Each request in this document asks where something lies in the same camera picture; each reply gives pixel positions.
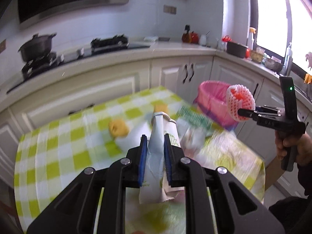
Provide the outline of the person's right hand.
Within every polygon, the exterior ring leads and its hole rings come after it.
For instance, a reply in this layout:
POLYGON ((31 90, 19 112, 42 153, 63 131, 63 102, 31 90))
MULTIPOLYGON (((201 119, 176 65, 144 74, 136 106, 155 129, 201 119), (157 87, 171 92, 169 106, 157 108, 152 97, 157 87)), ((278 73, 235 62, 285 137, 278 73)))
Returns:
POLYGON ((311 162, 311 137, 307 133, 304 133, 301 137, 291 135, 282 138, 278 131, 275 131, 275 145, 279 160, 283 160, 287 156, 287 147, 297 146, 296 163, 305 166, 311 162))

